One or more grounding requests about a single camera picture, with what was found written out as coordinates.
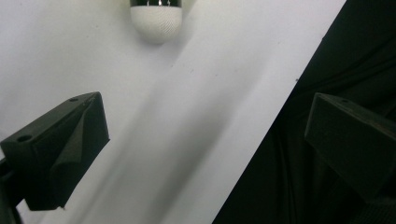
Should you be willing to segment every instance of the black fabric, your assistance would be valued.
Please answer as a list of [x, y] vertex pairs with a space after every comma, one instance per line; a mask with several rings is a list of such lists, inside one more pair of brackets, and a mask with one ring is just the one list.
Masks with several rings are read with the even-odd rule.
[[346, 2], [214, 223], [396, 223], [305, 142], [316, 92], [396, 121], [396, 1]]

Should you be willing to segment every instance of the screw hole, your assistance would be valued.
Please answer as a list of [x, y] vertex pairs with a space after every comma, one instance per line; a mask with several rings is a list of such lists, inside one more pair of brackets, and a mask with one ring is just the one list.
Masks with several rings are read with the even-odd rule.
[[18, 142], [26, 142], [27, 140], [31, 139], [32, 135], [23, 135], [17, 139]]

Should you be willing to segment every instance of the mounting hole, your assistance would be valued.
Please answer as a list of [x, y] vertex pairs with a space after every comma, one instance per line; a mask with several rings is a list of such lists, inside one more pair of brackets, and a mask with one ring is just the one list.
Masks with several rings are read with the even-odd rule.
[[31, 139], [32, 135], [23, 135], [17, 139], [18, 142], [26, 142], [27, 140]]

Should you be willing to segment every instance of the white backdrop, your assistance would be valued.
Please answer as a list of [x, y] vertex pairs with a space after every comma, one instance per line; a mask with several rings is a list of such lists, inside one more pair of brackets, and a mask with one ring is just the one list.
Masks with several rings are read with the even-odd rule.
[[90, 91], [111, 138], [65, 211], [22, 218], [210, 223], [344, 3], [185, 0], [157, 46], [128, 0], [0, 0], [0, 139]]

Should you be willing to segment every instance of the black curtain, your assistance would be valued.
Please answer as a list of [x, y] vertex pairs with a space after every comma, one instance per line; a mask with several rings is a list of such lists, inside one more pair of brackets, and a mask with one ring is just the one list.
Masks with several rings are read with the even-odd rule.
[[305, 142], [316, 92], [396, 121], [396, 1], [346, 1], [214, 223], [396, 223]]

